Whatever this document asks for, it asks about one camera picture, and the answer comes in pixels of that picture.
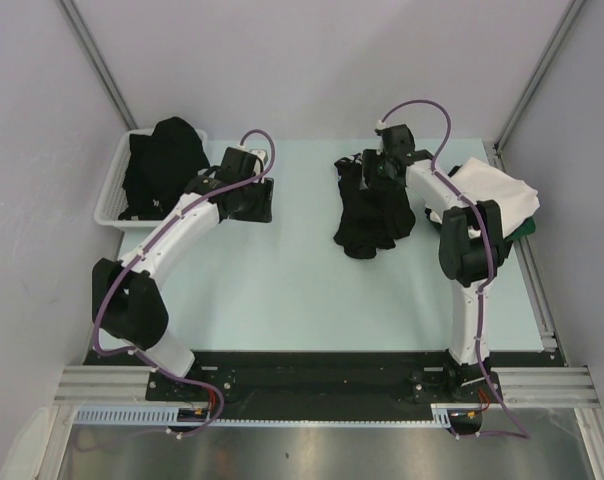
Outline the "black t-shirt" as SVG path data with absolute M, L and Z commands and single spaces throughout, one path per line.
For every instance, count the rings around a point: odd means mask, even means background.
M 342 157 L 334 166 L 343 211 L 333 240 L 346 256 L 373 259 L 378 250 L 391 250 L 410 236 L 416 218 L 405 189 L 363 187 L 360 154 Z

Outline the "white plastic laundry basket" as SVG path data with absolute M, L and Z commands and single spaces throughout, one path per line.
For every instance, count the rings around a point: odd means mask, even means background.
M 129 138 L 131 135 L 151 136 L 153 131 L 153 128 L 130 130 L 119 140 L 94 210 L 97 224 L 128 231 L 155 229 L 163 222 L 163 219 L 119 219 L 120 214 L 128 208 L 123 184 L 131 157 Z

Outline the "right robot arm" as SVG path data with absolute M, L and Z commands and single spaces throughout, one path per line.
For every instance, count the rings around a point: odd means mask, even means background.
M 452 286 L 452 337 L 437 388 L 466 401 L 489 383 L 490 351 L 485 340 L 488 292 L 508 256 L 502 217 L 494 200 L 478 200 L 416 148 L 406 125 L 375 129 L 380 147 L 362 154 L 363 181 L 375 190 L 418 194 L 441 218 L 438 261 Z

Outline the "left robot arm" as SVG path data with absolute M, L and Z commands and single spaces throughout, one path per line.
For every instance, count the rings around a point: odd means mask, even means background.
M 141 353 L 170 373 L 168 387 L 179 398 L 196 397 L 202 374 L 194 353 L 170 331 L 161 287 L 181 257 L 225 220 L 272 221 L 274 180 L 268 153 L 240 145 L 226 149 L 219 166 L 193 178 L 166 218 L 131 251 L 101 259 L 92 270 L 96 331 L 125 343 L 115 353 Z

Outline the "black clothes pile in basket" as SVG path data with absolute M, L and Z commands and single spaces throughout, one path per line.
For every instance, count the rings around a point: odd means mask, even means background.
M 210 167 L 202 139 L 180 117 L 158 122 L 150 135 L 130 135 L 129 149 L 121 220 L 164 219 L 187 184 Z

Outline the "white folded t-shirt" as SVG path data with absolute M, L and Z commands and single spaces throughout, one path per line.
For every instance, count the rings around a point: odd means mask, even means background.
M 471 157 L 461 166 L 455 166 L 448 176 L 450 182 L 469 199 L 498 204 L 505 239 L 516 238 L 515 232 L 540 207 L 537 190 L 477 158 Z M 410 188 L 417 187 L 418 194 L 425 201 L 435 200 L 440 208 L 447 209 L 455 199 L 431 172 L 429 160 L 416 162 L 408 169 L 406 179 Z

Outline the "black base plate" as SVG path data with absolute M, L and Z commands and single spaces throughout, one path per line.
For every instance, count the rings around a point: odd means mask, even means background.
M 224 397 L 224 420 L 417 421 L 444 403 L 468 407 L 465 419 L 476 426 L 501 390 L 497 374 L 458 369 L 436 352 L 200 351 L 188 376 L 191 385 L 147 374 L 145 400 L 204 403 L 208 383 Z

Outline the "aluminium frame rail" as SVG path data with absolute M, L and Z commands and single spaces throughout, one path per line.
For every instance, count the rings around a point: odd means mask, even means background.
M 54 403 L 128 405 L 145 402 L 150 368 L 143 366 L 68 366 Z

